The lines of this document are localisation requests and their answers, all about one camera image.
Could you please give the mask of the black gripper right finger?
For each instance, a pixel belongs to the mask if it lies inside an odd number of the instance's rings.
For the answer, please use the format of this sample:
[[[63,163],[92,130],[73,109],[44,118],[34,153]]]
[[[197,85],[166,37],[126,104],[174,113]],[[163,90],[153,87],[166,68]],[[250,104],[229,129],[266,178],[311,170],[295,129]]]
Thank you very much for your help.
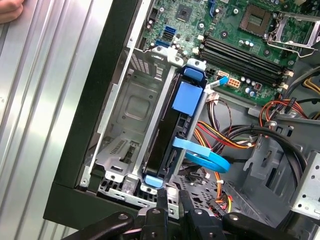
[[[184,240],[295,240],[296,237],[238,212],[218,219],[195,208],[189,192],[178,193],[179,221]]]

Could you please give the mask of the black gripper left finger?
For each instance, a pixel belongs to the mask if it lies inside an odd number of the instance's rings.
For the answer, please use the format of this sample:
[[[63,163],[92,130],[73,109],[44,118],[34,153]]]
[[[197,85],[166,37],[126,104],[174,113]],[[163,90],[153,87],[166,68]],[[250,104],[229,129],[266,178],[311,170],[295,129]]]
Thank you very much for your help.
[[[168,195],[157,190],[155,207],[140,209],[137,217],[119,211],[72,233],[65,240],[167,240]]]

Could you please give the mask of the person bare hand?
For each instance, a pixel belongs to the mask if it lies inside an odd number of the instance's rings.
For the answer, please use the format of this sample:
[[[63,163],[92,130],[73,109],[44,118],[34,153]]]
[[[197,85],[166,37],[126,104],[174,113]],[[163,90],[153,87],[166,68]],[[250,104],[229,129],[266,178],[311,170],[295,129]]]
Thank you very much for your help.
[[[24,0],[1,0],[0,23],[5,24],[16,20],[23,12]]]

